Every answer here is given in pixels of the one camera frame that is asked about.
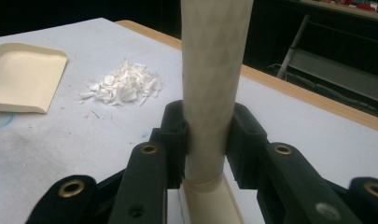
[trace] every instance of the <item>table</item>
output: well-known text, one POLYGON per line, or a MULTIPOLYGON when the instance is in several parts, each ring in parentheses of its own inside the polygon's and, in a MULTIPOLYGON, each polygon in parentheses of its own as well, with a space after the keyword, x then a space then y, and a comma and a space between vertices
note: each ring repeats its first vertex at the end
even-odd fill
MULTIPOLYGON (((164 107, 182 99, 180 41, 132 21, 97 19, 0 37, 0 43, 12 41, 61 49, 69 61, 48 114, 0 113, 0 223, 23 223, 63 177, 102 181, 123 169, 132 148, 160 127, 164 107), (124 59, 160 74, 158 98, 142 106, 77 103, 89 80, 100 80, 124 59)), ((378 178, 377 118, 246 66, 237 102, 271 142, 298 148, 324 178, 343 187, 355 176, 378 178)), ((262 223, 256 192, 237 188, 227 162, 225 173, 246 223, 262 223)), ((177 191, 168 194, 168 220, 182 223, 177 191)))

